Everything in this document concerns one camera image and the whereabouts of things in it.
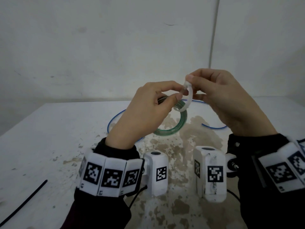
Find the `wristband with marker tiles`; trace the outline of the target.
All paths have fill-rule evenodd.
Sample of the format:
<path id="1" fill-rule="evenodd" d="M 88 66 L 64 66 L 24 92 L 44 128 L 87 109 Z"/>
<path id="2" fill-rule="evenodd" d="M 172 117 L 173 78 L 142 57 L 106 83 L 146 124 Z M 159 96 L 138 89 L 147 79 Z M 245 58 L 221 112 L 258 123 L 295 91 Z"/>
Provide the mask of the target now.
<path id="1" fill-rule="evenodd" d="M 279 149 L 264 149 L 251 156 L 262 185 L 267 175 L 280 193 L 305 189 L 305 147 L 291 137 Z"/>
<path id="2" fill-rule="evenodd" d="M 82 159 L 76 188 L 91 196 L 132 196 L 140 189 L 144 159 L 110 158 L 89 149 Z"/>

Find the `person's left forearm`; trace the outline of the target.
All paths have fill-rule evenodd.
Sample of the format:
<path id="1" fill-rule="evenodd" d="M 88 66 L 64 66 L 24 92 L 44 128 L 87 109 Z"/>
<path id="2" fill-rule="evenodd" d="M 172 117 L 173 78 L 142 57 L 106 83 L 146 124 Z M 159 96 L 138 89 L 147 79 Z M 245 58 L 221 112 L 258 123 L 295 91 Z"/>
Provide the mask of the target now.
<path id="1" fill-rule="evenodd" d="M 135 145 L 122 150 L 107 146 L 105 140 L 106 137 L 92 151 L 110 158 L 140 158 Z M 124 196 L 91 196 L 75 188 L 73 204 L 60 229 L 124 229 L 132 217 Z"/>

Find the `right wristband with marker tiles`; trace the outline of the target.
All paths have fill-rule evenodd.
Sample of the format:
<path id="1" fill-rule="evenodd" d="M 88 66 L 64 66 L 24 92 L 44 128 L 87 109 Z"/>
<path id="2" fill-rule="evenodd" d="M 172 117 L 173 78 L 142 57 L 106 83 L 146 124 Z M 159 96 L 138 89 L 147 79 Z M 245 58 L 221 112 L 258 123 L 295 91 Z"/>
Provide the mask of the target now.
<path id="1" fill-rule="evenodd" d="M 267 175 L 280 193 L 305 189 L 305 147 L 291 137 L 279 149 L 264 149 L 251 156 L 262 185 Z"/>

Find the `person's right forearm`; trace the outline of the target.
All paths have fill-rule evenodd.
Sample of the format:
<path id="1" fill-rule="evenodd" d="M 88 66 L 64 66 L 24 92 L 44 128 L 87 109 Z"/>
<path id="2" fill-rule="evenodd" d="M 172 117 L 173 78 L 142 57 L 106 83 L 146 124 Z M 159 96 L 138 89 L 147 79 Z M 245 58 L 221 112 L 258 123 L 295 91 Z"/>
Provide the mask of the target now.
<path id="1" fill-rule="evenodd" d="M 276 150 L 285 143 L 282 134 L 229 136 L 227 152 L 237 157 L 240 211 L 248 229 L 305 229 L 305 189 L 280 193 L 266 174 L 264 187 L 251 158 L 256 151 Z"/>

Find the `green tube coil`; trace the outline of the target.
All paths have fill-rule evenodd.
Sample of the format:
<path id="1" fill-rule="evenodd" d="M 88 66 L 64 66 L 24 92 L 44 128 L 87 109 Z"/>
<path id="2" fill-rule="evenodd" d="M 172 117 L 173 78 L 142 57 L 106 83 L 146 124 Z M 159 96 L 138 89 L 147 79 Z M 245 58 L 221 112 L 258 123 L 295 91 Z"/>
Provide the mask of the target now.
<path id="1" fill-rule="evenodd" d="M 158 98 L 158 104 L 163 103 L 167 99 L 167 97 L 168 96 L 163 96 L 163 97 Z M 183 100 L 180 100 L 175 105 L 175 107 L 178 110 L 181 110 L 185 106 L 186 106 L 186 104 Z M 179 122 L 177 123 L 176 126 L 174 126 L 171 129 L 168 129 L 168 130 L 161 130 L 161 129 L 158 128 L 153 132 L 153 134 L 155 134 L 157 136 L 171 136 L 171 135 L 176 134 L 177 132 L 179 132 L 182 129 L 182 127 L 184 126 L 184 124 L 186 123 L 186 121 L 187 121 L 187 110 L 180 112 L 180 120 L 179 120 Z"/>

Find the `left wristband with marker tiles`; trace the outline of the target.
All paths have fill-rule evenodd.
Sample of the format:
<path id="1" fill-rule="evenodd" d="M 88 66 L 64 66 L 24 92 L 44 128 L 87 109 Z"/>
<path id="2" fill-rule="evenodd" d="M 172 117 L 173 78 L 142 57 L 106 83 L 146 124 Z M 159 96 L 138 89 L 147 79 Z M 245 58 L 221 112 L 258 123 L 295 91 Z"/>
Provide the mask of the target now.
<path id="1" fill-rule="evenodd" d="M 76 188 L 91 196 L 132 196 L 140 189 L 144 159 L 110 158 L 89 149 L 82 159 Z"/>

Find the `person's left hand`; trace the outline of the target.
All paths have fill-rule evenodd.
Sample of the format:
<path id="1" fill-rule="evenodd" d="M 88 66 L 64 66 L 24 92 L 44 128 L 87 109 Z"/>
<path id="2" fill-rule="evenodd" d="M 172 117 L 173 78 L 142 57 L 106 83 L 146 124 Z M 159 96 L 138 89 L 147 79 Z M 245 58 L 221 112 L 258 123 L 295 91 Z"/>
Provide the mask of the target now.
<path id="1" fill-rule="evenodd" d="M 128 150 L 142 137 L 153 133 L 170 112 L 158 110 L 158 97 L 180 93 L 187 89 L 175 81 L 149 82 L 138 88 L 127 109 L 106 137 L 105 144 Z"/>

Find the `person's right hand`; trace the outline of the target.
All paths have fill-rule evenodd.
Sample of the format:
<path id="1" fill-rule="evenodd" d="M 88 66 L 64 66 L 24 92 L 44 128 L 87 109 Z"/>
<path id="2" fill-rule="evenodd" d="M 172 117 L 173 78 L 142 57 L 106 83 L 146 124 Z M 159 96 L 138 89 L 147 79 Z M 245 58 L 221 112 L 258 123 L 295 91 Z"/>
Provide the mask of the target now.
<path id="1" fill-rule="evenodd" d="M 192 84 L 193 76 L 215 83 L 215 91 L 212 94 L 198 91 L 193 93 L 193 99 L 209 104 L 234 135 L 261 137 L 278 134 L 255 100 L 230 72 L 201 68 L 186 75 L 185 80 Z"/>

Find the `blue tube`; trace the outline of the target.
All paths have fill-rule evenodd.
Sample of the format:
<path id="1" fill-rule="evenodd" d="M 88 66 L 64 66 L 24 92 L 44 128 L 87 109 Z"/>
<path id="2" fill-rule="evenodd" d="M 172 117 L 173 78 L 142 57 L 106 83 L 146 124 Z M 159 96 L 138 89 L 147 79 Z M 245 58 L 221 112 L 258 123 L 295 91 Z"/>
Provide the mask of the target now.
<path id="1" fill-rule="evenodd" d="M 107 133 L 110 132 L 110 130 L 115 126 L 115 124 L 118 122 L 120 119 L 121 115 L 124 113 L 125 110 L 119 112 L 116 114 L 108 123 L 107 126 Z M 165 121 L 161 124 L 161 130 L 169 130 L 171 126 L 175 127 L 178 125 L 178 122 L 180 121 L 179 118 L 174 119 L 171 114 L 169 114 L 166 118 Z M 204 128 L 207 128 L 209 130 L 214 130 L 214 131 L 228 131 L 229 128 L 225 125 L 223 127 L 211 127 L 208 125 L 208 123 L 201 123 L 201 126 Z"/>

